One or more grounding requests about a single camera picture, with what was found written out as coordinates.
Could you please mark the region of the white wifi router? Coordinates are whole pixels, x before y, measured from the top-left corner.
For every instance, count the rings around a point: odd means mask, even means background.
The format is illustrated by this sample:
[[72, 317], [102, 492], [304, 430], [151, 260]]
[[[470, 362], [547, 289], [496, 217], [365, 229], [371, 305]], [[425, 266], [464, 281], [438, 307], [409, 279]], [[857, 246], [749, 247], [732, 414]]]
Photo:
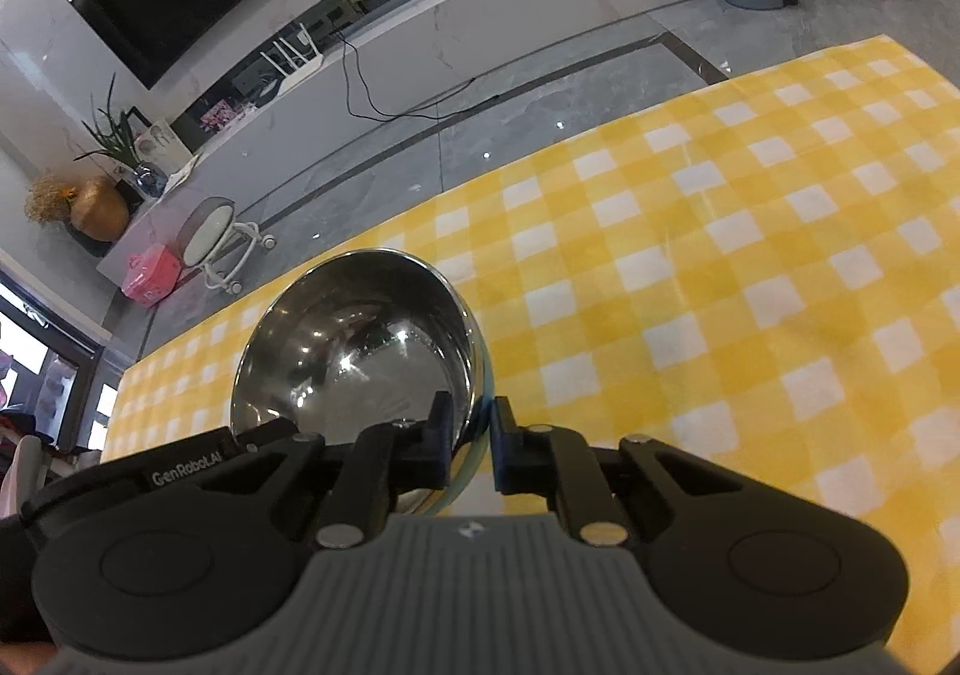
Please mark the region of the white wifi router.
[[281, 30], [259, 49], [259, 54], [282, 79], [306, 76], [324, 64], [324, 54], [302, 22]]

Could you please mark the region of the white rolling stool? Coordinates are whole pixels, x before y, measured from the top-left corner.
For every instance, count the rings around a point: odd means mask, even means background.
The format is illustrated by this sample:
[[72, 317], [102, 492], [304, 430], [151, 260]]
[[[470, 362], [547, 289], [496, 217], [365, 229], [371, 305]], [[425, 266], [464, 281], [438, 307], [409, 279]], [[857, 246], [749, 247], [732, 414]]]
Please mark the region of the white rolling stool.
[[[242, 253], [226, 274], [215, 269], [215, 260], [226, 251], [231, 239], [242, 241]], [[257, 248], [272, 251], [277, 246], [274, 235], [264, 233], [255, 221], [240, 221], [236, 207], [226, 197], [207, 197], [192, 210], [176, 239], [176, 253], [189, 274], [200, 274], [212, 292], [239, 295], [242, 282], [239, 274]]]

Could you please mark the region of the pink bag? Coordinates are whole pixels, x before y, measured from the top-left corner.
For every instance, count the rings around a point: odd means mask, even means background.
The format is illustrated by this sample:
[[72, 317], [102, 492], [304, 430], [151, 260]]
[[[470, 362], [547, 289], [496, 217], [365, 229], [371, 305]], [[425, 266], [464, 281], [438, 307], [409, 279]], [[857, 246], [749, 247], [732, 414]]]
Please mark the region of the pink bag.
[[143, 253], [128, 258], [122, 293], [145, 308], [155, 306], [169, 295], [182, 272], [182, 262], [164, 244], [155, 243]]

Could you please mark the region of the green potted grass plant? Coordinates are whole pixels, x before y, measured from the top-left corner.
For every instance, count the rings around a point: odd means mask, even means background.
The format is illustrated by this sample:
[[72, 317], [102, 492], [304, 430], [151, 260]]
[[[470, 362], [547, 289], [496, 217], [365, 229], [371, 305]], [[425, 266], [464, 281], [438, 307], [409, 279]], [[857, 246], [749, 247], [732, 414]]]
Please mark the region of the green potted grass plant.
[[76, 155], [75, 161], [91, 157], [107, 158], [121, 165], [132, 176], [137, 189], [149, 199], [159, 199], [167, 186], [166, 173], [151, 161], [140, 157], [135, 147], [135, 136], [130, 126], [132, 111], [116, 111], [112, 108], [116, 77], [110, 77], [106, 99], [101, 104], [91, 105], [89, 122], [83, 122], [94, 147]]

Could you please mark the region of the brown round vase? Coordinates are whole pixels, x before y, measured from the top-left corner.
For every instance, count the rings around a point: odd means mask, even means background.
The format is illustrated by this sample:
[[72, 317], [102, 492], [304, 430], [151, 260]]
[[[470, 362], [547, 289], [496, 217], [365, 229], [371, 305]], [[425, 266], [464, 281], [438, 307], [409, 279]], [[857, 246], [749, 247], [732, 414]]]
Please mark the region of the brown round vase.
[[96, 241], [116, 243], [127, 230], [130, 214], [114, 182], [99, 176], [78, 187], [71, 203], [70, 221], [78, 232]]

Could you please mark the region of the blue banded steel bowl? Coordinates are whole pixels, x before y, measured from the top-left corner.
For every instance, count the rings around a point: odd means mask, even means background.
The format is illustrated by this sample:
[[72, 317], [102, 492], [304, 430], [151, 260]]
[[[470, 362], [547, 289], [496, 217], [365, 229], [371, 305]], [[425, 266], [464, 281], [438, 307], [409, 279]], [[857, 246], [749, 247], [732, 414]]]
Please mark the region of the blue banded steel bowl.
[[302, 274], [263, 313], [236, 370], [229, 428], [285, 420], [348, 444], [377, 423], [427, 418], [438, 392], [454, 405], [451, 484], [402, 494], [407, 514], [436, 516], [477, 472], [493, 363], [443, 272], [404, 251], [358, 249]]

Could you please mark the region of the yellow checkered tablecloth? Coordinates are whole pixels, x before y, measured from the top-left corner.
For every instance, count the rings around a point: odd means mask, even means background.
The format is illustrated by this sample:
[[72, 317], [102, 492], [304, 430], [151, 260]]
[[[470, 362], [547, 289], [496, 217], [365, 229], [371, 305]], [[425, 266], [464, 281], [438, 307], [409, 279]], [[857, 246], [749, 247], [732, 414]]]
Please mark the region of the yellow checkered tablecloth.
[[646, 433], [877, 527], [958, 650], [958, 92], [890, 38], [703, 88], [361, 235], [436, 265], [523, 423]]

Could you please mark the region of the long grey tv cabinet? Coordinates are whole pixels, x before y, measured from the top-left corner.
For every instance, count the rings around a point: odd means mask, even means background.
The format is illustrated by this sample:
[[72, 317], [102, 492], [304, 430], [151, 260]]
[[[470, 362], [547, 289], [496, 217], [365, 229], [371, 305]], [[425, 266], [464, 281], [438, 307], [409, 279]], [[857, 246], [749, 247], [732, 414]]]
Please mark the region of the long grey tv cabinet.
[[500, 65], [633, 15], [686, 0], [413, 0], [331, 49], [324, 64], [200, 150], [182, 184], [130, 223], [99, 262], [121, 283], [128, 258], [171, 243], [207, 197], [238, 210], [376, 126]]

